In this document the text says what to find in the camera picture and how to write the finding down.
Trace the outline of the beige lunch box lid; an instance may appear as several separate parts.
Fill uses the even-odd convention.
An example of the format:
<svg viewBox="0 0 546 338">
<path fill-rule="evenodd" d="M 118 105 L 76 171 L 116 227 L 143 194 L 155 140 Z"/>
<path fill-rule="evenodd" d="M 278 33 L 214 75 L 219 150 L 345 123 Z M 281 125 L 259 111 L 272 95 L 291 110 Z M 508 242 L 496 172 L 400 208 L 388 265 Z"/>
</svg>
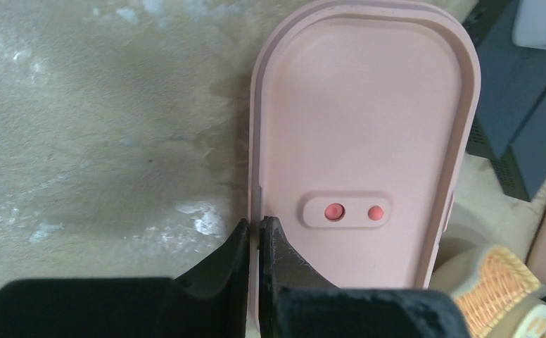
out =
<svg viewBox="0 0 546 338">
<path fill-rule="evenodd" d="M 440 241 L 436 265 L 429 287 L 449 295 L 455 302 L 450 293 L 455 283 L 454 278 L 450 276 L 453 271 L 450 267 L 450 261 L 468 250 L 497 245 L 505 246 L 471 228 L 449 228 Z M 546 337 L 546 302 L 538 298 L 538 290 L 515 305 L 494 326 L 487 337 Z"/>
</svg>

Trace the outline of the pink lunch box lid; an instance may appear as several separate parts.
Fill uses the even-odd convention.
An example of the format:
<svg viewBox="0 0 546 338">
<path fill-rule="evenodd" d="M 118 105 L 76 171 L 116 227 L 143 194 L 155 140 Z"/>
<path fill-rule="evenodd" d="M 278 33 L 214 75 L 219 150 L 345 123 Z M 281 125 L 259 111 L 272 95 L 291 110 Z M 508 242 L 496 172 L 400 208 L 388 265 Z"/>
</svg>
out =
<svg viewBox="0 0 546 338">
<path fill-rule="evenodd" d="M 425 289 L 481 89 L 462 24 L 418 1 L 315 1 L 285 19 L 251 79 L 248 311 L 260 221 L 333 286 Z"/>
</svg>

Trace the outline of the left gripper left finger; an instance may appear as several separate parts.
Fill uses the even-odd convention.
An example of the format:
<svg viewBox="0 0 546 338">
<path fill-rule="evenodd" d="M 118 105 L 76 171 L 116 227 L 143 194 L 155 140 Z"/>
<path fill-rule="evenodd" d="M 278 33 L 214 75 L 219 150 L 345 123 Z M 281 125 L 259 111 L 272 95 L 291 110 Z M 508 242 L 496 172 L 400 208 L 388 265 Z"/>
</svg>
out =
<svg viewBox="0 0 546 338">
<path fill-rule="evenodd" d="M 176 278 L 23 279 L 0 288 L 0 337 L 243 337 L 249 225 Z"/>
</svg>

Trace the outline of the woven bamboo basket tray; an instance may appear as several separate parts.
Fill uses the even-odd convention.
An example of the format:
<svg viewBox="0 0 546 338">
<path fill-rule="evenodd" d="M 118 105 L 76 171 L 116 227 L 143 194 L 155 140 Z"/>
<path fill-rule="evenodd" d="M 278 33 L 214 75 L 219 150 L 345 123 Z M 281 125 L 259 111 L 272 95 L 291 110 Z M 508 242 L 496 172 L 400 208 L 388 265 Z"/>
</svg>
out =
<svg viewBox="0 0 546 338">
<path fill-rule="evenodd" d="M 450 261 L 450 293 L 472 337 L 487 337 L 503 317 L 540 287 L 538 278 L 505 246 L 468 250 Z"/>
</svg>

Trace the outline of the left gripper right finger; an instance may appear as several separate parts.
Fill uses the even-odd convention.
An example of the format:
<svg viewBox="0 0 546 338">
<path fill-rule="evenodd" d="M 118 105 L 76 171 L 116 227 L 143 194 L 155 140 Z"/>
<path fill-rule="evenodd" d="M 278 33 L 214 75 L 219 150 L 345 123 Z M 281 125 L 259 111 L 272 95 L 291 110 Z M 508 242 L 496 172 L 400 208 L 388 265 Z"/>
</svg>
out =
<svg viewBox="0 0 546 338">
<path fill-rule="evenodd" d="M 425 289 L 341 289 L 288 242 L 275 217 L 260 223 L 262 337 L 470 337 L 446 294 Z"/>
</svg>

